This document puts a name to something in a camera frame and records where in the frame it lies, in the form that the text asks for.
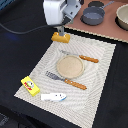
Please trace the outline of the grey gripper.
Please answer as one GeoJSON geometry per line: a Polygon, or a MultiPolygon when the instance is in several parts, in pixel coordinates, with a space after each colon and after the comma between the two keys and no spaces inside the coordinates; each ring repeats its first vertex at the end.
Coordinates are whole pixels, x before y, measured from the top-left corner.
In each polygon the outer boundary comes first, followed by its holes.
{"type": "Polygon", "coordinates": [[[81,0],[67,0],[66,7],[63,10],[64,18],[62,24],[70,23],[81,8],[81,0]]]}

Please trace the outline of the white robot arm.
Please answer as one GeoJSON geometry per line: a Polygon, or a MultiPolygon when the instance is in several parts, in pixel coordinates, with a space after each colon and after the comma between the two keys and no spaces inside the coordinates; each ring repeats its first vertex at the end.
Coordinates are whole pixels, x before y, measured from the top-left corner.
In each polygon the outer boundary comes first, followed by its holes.
{"type": "Polygon", "coordinates": [[[44,0],[46,23],[60,26],[71,22],[79,12],[81,5],[81,0],[44,0]]]}

